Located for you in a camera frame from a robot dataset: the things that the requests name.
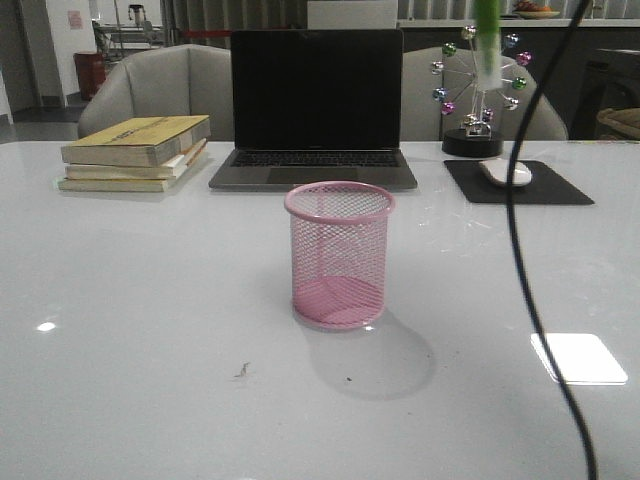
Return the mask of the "yellow book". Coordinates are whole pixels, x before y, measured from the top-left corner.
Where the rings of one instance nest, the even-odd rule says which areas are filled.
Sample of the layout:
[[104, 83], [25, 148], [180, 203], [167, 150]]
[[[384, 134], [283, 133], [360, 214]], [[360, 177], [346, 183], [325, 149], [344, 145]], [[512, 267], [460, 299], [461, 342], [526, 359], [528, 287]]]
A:
[[61, 148], [68, 164], [155, 167], [211, 134], [208, 115], [131, 118]]
[[156, 193], [169, 190], [184, 174], [182, 174], [177, 179], [170, 180], [73, 180], [67, 178], [65, 175], [63, 178], [57, 180], [57, 186], [60, 190], [63, 191], [76, 192]]

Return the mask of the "white computer mouse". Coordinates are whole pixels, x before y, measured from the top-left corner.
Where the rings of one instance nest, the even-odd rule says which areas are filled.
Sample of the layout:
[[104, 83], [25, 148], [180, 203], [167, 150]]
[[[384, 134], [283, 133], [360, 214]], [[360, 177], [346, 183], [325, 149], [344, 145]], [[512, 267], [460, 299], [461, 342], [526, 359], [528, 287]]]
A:
[[[502, 158], [486, 159], [478, 163], [484, 176], [494, 185], [505, 187], [508, 181], [509, 161]], [[533, 180], [531, 170], [520, 161], [515, 163], [512, 185], [524, 187]]]

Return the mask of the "middle cream book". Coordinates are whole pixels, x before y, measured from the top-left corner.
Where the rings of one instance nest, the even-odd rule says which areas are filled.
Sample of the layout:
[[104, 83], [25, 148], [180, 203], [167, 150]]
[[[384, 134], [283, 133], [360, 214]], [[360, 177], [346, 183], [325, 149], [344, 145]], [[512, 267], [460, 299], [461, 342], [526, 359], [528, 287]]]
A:
[[202, 139], [188, 151], [180, 153], [157, 167], [107, 165], [68, 165], [66, 177], [73, 180], [170, 180], [184, 174], [198, 159], [207, 145]]

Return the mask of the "top yellow book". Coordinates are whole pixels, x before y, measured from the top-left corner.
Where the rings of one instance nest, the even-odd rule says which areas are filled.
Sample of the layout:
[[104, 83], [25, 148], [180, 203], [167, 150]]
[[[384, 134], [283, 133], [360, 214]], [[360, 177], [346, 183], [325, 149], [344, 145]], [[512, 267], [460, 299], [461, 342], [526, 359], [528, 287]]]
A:
[[68, 164], [155, 167], [211, 134], [208, 115], [131, 118], [61, 148]]

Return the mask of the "black mouse pad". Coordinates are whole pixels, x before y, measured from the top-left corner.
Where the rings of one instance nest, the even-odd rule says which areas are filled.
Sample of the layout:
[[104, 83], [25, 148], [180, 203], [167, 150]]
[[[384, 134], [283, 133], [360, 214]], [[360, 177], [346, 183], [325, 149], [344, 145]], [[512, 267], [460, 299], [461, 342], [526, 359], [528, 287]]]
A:
[[[506, 189], [492, 183], [482, 172], [478, 160], [445, 160], [444, 164], [456, 184], [471, 203], [503, 204]], [[524, 164], [532, 180], [514, 188], [518, 205], [593, 205], [594, 201], [541, 161]]]

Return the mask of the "bottom yellow book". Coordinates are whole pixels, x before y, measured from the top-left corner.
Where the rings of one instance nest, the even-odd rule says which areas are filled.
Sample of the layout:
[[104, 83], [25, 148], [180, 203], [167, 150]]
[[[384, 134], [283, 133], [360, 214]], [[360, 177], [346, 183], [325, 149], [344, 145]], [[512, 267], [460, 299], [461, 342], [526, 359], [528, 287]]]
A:
[[60, 190], [63, 191], [76, 192], [156, 193], [169, 190], [184, 174], [182, 174], [177, 179], [170, 180], [73, 180], [67, 178], [65, 175], [63, 178], [57, 180], [57, 186]]

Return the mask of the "fruit bowl on counter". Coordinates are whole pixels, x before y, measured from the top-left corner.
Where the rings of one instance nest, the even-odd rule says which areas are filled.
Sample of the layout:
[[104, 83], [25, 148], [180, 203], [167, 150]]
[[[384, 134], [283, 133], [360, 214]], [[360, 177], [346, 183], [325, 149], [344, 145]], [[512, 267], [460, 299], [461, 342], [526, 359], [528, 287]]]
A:
[[553, 10], [548, 5], [541, 5], [535, 1], [519, 0], [513, 5], [512, 12], [519, 18], [526, 20], [552, 19], [560, 15], [559, 11]]

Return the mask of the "pink mesh pen holder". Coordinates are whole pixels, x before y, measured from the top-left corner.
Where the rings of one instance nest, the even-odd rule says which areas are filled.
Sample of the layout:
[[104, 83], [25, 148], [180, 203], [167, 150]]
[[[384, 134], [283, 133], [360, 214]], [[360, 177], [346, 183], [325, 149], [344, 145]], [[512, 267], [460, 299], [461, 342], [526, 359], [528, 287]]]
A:
[[284, 207], [297, 315], [327, 330], [377, 320], [384, 310], [391, 193], [354, 181], [316, 182], [288, 192]]

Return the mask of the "grey laptop black screen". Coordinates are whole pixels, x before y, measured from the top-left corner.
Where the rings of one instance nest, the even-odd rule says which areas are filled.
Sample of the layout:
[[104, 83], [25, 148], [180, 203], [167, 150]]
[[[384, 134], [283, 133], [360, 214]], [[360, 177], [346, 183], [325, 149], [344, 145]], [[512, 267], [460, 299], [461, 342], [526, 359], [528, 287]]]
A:
[[416, 188], [400, 150], [402, 64], [397, 29], [234, 32], [234, 148], [210, 188]]

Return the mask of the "green highlighter pen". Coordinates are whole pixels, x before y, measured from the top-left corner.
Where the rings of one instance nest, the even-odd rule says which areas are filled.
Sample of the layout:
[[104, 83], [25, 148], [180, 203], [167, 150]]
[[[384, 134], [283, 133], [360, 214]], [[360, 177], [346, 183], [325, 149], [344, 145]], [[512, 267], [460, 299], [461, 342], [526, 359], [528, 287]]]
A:
[[474, 2], [476, 71], [481, 91], [497, 90], [501, 80], [500, 5], [497, 0]]

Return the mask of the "red bin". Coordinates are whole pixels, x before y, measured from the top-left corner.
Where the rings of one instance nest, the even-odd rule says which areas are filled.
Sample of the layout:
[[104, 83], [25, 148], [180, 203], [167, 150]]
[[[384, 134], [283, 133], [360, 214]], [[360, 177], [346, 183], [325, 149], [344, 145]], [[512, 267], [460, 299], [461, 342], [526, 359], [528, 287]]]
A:
[[104, 57], [99, 52], [77, 52], [73, 56], [82, 100], [91, 100], [106, 80]]

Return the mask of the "ferris wheel desk ornament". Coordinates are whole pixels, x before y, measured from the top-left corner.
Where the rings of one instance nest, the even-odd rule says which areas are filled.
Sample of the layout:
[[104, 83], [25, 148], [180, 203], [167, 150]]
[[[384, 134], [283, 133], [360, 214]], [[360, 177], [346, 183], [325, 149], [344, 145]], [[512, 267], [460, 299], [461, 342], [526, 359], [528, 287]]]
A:
[[[486, 96], [490, 91], [500, 92], [503, 85], [509, 80], [502, 76], [502, 59], [506, 57], [504, 52], [518, 46], [520, 36], [516, 33], [500, 34], [501, 37], [501, 80], [502, 85], [497, 90], [481, 91], [478, 87], [476, 71], [476, 26], [466, 24], [461, 28], [461, 39], [467, 43], [465, 50], [471, 53], [472, 68], [471, 79], [468, 86], [473, 89], [471, 108], [472, 112], [464, 117], [460, 126], [448, 130], [442, 134], [442, 149], [444, 152], [467, 158], [495, 157], [502, 153], [503, 136], [491, 128], [494, 120], [494, 110], [486, 103]], [[459, 49], [454, 42], [446, 42], [441, 47], [445, 58], [452, 57]], [[533, 60], [533, 55], [528, 51], [522, 51], [515, 57], [507, 57], [521, 67], [526, 67]], [[527, 86], [525, 79], [517, 77], [511, 82], [515, 90], [522, 90]], [[440, 87], [433, 90], [432, 97], [441, 103], [440, 111], [443, 115], [449, 115], [456, 110], [456, 105], [447, 98], [448, 90]]]

